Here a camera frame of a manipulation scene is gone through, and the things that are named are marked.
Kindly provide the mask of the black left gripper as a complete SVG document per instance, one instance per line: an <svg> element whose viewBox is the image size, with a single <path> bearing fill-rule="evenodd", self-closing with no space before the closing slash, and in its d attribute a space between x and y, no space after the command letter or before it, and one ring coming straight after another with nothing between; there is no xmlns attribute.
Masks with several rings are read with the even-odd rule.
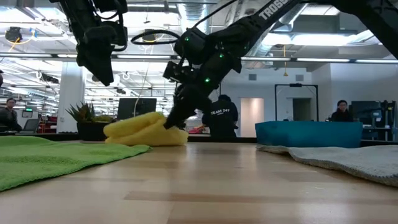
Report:
<svg viewBox="0 0 398 224"><path fill-rule="evenodd" d="M111 45L116 36L116 31L111 26L90 27L78 39L76 46L76 62L80 67L85 67L104 86L109 86L113 81L111 66Z"/></svg>

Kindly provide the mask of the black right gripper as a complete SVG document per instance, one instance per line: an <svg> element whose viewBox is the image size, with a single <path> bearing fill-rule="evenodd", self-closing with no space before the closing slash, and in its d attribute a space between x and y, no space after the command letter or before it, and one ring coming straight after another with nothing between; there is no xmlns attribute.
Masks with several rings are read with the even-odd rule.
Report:
<svg viewBox="0 0 398 224"><path fill-rule="evenodd" d="M216 52L199 68L194 68L189 75L184 75L174 94L174 105L164 124L165 129L180 125L195 114L195 110L203 112L211 108L209 95L218 88L224 77L231 71L240 72L241 57L226 52Z"/></svg>

